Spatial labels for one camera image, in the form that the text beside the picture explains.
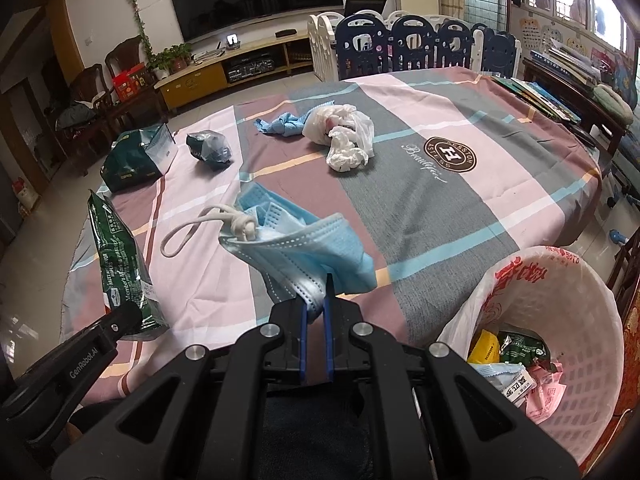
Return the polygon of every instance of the blue face mask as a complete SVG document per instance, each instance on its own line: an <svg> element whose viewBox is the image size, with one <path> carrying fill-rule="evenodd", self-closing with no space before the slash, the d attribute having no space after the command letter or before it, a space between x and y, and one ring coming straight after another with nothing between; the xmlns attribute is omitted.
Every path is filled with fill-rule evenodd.
<svg viewBox="0 0 640 480"><path fill-rule="evenodd" d="M336 294L376 288L373 259L341 214L319 219L259 184L249 184L238 196L236 208L208 207L197 219L176 227L162 240L162 254L175 256L197 227L209 220L224 222L220 244L260 271L275 303L299 295L310 320L322 312L329 273ZM168 240L187 225L192 227L184 241L175 252L167 253Z"/></svg>

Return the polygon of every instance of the tv stand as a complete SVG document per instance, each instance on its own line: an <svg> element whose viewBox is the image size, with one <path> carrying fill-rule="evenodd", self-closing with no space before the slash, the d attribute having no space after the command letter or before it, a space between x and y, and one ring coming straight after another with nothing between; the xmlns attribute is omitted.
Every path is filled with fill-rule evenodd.
<svg viewBox="0 0 640 480"><path fill-rule="evenodd" d="M249 76L236 82L229 81L227 71L233 64L234 58L239 56L259 57L263 54L273 58L273 70ZM295 36L283 38L272 37L250 43L242 43L240 48L227 50L222 56L199 64L189 65L184 70L158 81L155 88L162 93L164 102L169 110L175 113L176 108L215 92L271 74L285 72L291 74L293 69L312 65L308 34L296 34Z"/></svg>

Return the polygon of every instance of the h logo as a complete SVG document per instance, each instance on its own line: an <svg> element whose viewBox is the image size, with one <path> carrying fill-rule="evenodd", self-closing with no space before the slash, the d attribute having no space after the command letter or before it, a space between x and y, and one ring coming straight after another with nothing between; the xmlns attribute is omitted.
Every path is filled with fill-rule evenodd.
<svg viewBox="0 0 640 480"><path fill-rule="evenodd" d="M458 150L456 150L453 146L449 146L448 148L438 147L438 149L449 162L451 162L452 160L462 159L462 157L458 153Z"/></svg>
<svg viewBox="0 0 640 480"><path fill-rule="evenodd" d="M465 173L476 166L476 154L461 142L431 137L424 143L424 152L445 170Z"/></svg>

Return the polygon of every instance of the red box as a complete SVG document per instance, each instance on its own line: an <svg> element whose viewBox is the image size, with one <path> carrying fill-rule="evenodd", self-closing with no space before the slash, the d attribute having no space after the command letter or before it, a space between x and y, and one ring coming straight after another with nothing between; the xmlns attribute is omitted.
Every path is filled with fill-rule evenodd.
<svg viewBox="0 0 640 480"><path fill-rule="evenodd" d="M133 67L129 72L127 72L129 78L133 81L133 84L136 85L136 88L140 89L143 86L146 86L146 69L144 63L138 63L135 67Z"/></svg>
<svg viewBox="0 0 640 480"><path fill-rule="evenodd" d="M140 83L136 86L135 81L129 77L129 73L122 72L113 78L113 86L116 89L120 102L124 102L138 93Z"/></svg>

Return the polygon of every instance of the stack of books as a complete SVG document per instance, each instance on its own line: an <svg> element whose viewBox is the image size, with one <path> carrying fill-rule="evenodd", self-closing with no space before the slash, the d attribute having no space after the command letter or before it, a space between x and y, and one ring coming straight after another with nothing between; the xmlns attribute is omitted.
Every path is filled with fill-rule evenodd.
<svg viewBox="0 0 640 480"><path fill-rule="evenodd" d="M492 79L552 120L557 122L580 124L580 117L578 115L569 110L569 108L561 103L556 97L551 95L537 83L521 81L514 77L507 79L494 76Z"/></svg>
<svg viewBox="0 0 640 480"><path fill-rule="evenodd" d="M598 84L595 73L597 69L587 66L585 62L572 56L564 49L550 47L546 54L532 50L531 59L543 64L551 72L588 93L591 93L591 89Z"/></svg>

